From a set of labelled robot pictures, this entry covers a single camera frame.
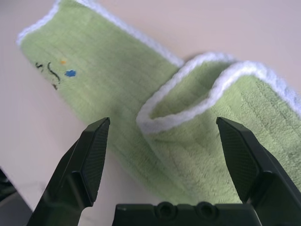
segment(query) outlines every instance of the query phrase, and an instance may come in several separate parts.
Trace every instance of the folded towel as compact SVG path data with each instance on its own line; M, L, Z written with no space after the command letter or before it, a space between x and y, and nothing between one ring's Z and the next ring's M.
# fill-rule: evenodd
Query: folded towel
M181 59L92 0L57 0L17 43L81 120L111 118L108 149L163 199L239 202L217 116L251 129L301 188L300 101L264 65L206 53L179 70Z

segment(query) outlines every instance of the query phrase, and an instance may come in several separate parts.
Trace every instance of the textured grip pad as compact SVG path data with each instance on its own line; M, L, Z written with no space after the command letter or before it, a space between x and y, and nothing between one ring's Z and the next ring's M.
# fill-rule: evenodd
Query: textured grip pad
M82 175L93 202L96 201L103 173L109 125L110 120L106 120L97 129L82 168Z
M241 134L249 130L239 123L224 118L218 118L216 123L229 173L241 201L246 202L260 173L249 146Z

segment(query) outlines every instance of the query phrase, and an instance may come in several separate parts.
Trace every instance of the white table surface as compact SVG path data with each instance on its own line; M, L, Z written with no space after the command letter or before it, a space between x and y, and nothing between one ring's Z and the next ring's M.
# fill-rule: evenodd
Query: white table surface
M301 91L299 0L99 0L184 59L213 50L261 61ZM85 125L32 67L17 34L53 0L0 0L0 166L34 209L62 155ZM108 153L95 206L79 225L111 225L117 203L159 199Z

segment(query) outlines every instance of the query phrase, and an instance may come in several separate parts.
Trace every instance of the green fabric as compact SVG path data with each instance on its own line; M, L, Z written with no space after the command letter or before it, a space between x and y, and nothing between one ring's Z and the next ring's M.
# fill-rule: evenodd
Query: green fabric
M194 101L207 97L216 77L202 73L203 67L196 68L170 91L154 109L153 119L179 113ZM301 189L299 117L268 84L254 76L243 76L203 114L173 129L146 136L152 149L184 182L191 196L212 203L239 201L215 123L219 116L249 128Z
M268 85L253 76L240 78L193 120L143 136L135 122L139 110L178 68L91 9L72 0L59 7L46 25L26 35L21 49L86 124L111 118L108 149L149 190L173 203L239 202L225 166L217 116L251 129L300 189L294 172L301 163L300 120ZM208 62L197 67L151 117L200 102L228 66ZM69 70L76 75L66 76Z

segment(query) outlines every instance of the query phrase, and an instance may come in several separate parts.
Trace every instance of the white trim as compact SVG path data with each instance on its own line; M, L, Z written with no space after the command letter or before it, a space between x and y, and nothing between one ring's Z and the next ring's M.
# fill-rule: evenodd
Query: white trim
M50 12L43 17L41 20L39 20L37 23L33 24L32 26L25 28L17 38L17 44L21 45L22 40L24 37L39 29L40 27L44 26L48 21L50 21L54 15L59 10L59 3L61 0L56 0L52 9ZM102 7L100 4L94 2L94 0L76 0L78 3L92 9L96 13L100 14L104 18L106 18L108 21L115 24L117 27L119 27L121 30L127 32L128 34L132 35L134 38L138 39L157 53L159 53L162 57L164 57L166 60L168 60L170 63L176 65L177 67L182 67L184 64L184 61L180 58L178 58L176 55L172 54L169 50L167 50L165 47L163 47L161 44L150 38L149 36L143 34L142 32L136 30L132 26L127 25L125 22L120 20L118 17L114 16L110 12L108 12L104 7Z
M25 28L23 31L21 31L18 34L18 38L17 38L17 45L20 46L22 40L25 38L26 35L28 35L29 33L34 32L35 30L39 29L40 27L44 26L45 24L47 24L53 17L54 15L58 12L59 9L59 3L61 0L55 0L55 3L52 7L52 9L48 12L48 14L46 16L44 16L42 19L40 19L38 22L36 22L35 24L31 25L30 27Z
M163 85L147 102L142 106L136 118L137 124L144 134L159 133L169 130L185 121L193 119L196 115L202 114L208 108L215 105L221 98L224 91L234 84L241 76L254 75L271 88L301 117L301 103L298 94L288 87L286 82L278 78L276 74L265 65L257 62L244 61L234 63L224 70L213 84L208 97L196 106L165 117L150 118L151 112L156 105L172 90L177 83L185 78L197 66L205 61L227 61L231 60L227 55L206 53L197 56L189 61L184 67L176 73L171 80Z

